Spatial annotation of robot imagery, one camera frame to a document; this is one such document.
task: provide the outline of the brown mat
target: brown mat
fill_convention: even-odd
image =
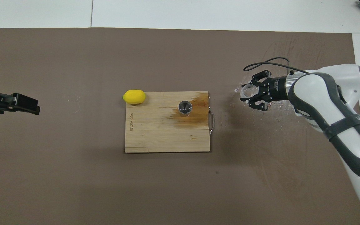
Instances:
[[[275,56],[354,63],[351,34],[0,29],[0,93],[41,106],[0,115],[0,224],[360,224],[324,135],[287,101],[238,100],[254,73],[285,74],[243,72]],[[209,91],[211,152],[125,154],[129,89]]]

